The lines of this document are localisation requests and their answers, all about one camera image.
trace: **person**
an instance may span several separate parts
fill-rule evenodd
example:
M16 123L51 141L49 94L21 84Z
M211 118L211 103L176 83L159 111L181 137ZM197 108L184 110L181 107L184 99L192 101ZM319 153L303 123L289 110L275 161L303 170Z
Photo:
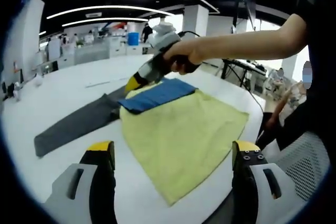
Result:
M47 45L46 45L46 47L45 47L45 52L46 52L46 61L49 61L49 42L51 41L51 38L49 37L48 39L47 39Z
M143 42L146 43L150 34L153 33L153 29L149 26L148 23L145 24L145 27L142 30Z
M69 38L68 38L68 35L67 34L63 34L63 37L62 37L62 45L66 45L69 41Z
M285 83L283 81L284 70L283 68L279 68L277 72L274 72L272 75L272 92L277 96L282 96L283 92L285 91Z
M85 35L85 42L86 42L87 44L92 44L94 40L95 40L95 38L94 38L94 36L93 36L93 34L92 34L92 31L90 30L90 31L89 31L89 34L86 34L86 35Z
M75 46L76 46L78 41L79 41L79 38L77 34L74 34L73 37L71 38L71 43L75 43Z
M293 84L283 95L273 113L265 112L259 130L256 145L263 150L269 143L276 139L285 124L285 119L307 99L306 89L302 81Z
M334 111L325 98L336 86L332 75L336 62L333 56L334 39L330 34L335 24L321 24L333 12L332 2L334 0L299 0L296 11L278 30L182 40L164 54L164 59L169 61L175 55L183 55L196 65L211 58L275 60L293 56L308 45L312 79L307 100L285 119L278 140L284 148L304 132L313 131L322 139L331 163L334 163L336 155L332 155L334 148L330 140L333 120L316 120L325 118L326 111L331 114ZM171 70L186 74L184 65L176 61Z

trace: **desk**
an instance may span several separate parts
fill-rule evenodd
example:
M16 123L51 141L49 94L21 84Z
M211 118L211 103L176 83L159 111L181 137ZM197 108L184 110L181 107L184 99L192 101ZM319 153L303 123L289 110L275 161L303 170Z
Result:
M39 202L51 194L54 180L72 163L78 163L91 144L104 140L115 146L115 215L118 223L128 224L196 224L206 220L231 191L232 153L197 188L168 207L156 191L141 165L132 155L117 120L99 130L72 141L42 158L35 156L33 139L71 112L109 93L122 85L150 55L122 56L85 63L48 74L36 88L27 83L22 89L22 100L6 100L3 127L13 161L28 190ZM256 101L244 89L198 69L180 76L170 73L168 78L179 78L200 88L237 109L248 112L249 120L241 140L255 142L262 119ZM109 83L85 88L87 82ZM257 98L265 106L262 98Z
M240 60L240 59L228 60L228 59L223 59L223 62L224 62L224 67L223 67L223 72L222 72L222 76L221 76L222 79L226 78L227 68L231 64L237 65L237 66L239 66L239 67L241 67L241 68L244 69L243 76L240 78L240 87L243 85L244 78L246 76L247 71L251 71L251 72L260 74L262 76L266 75L266 72L261 71L255 65L247 62L247 60ZM255 83L256 83L256 77L253 75L253 78L251 79L251 84L250 84L252 92L254 91Z

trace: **black cable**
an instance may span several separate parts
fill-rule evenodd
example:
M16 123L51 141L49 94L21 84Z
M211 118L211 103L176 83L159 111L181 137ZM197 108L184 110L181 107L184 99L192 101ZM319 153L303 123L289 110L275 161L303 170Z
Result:
M181 32L178 33L178 35L179 35L180 37L183 37L183 36L184 36L185 34L187 34L187 33L194 34L194 35L200 37L200 35L198 35L197 33L193 32L193 31L181 31ZM239 75L236 73L236 71L235 71L230 65L228 65L228 67L230 68L229 71L231 70L231 72L233 72L233 73L237 76L238 80L243 84L244 88L250 93L250 95L253 97L253 99L256 101L256 103L259 105L261 111L264 112L264 110L262 109L260 103L259 103L259 102L257 101L257 99L253 96L253 94L251 93L251 91L245 86L243 80L239 77ZM227 76L231 73L231 72L229 72L229 71L228 71L228 73L225 74L225 77L227 77Z
M258 105L259 105L261 111L264 113L264 110L262 109L260 103L259 103L259 102L257 101L257 99L254 97L254 95L251 93L251 91L245 86L243 80L239 77L239 75L236 73L236 71L233 70L233 68L232 68L230 65L228 65L228 67L229 67L229 68L231 69L231 71L236 75L236 77L238 78L238 80L241 82L241 84L243 84L244 88L250 93L250 95L253 97L253 99L256 101L256 103L258 103Z
M194 34L194 35L196 35L197 37L200 37L200 35L198 35L197 33L193 32L193 31L181 31L181 32L178 33L178 35L179 35L180 37L183 37L183 36L184 36L185 34L187 34L187 33Z

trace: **pillar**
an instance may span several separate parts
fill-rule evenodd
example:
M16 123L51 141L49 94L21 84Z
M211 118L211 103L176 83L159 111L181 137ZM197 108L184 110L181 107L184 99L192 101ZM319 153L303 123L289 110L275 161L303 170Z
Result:
M24 80L34 74L43 8L42 0L29 0L13 22L3 58L3 79L7 85L19 81L19 76L14 74L14 61L22 69Z
M200 36L206 36L209 10L201 5L186 6L184 8L183 31L193 31ZM186 39L195 38L193 34L186 34Z

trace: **human arm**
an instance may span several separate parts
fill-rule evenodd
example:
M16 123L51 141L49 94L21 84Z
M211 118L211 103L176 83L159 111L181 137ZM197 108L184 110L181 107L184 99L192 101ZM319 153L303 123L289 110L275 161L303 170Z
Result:
M212 58L284 59L298 53L306 45L306 30L305 21L293 14L278 30L180 41L172 46L164 58L169 60L173 55L188 55L193 64ZM172 70L183 73L184 66L174 64Z
M265 124L265 127L267 129L272 128L275 125L275 123L277 122L277 120L279 118L279 114L281 113L281 111L285 107L285 105L286 105L286 103L287 103L287 101L288 101L288 99L291 95L291 91L292 91L291 88L289 90L287 90L286 93L281 98L281 100L279 101L278 105L274 109L274 112L273 112L271 118Z

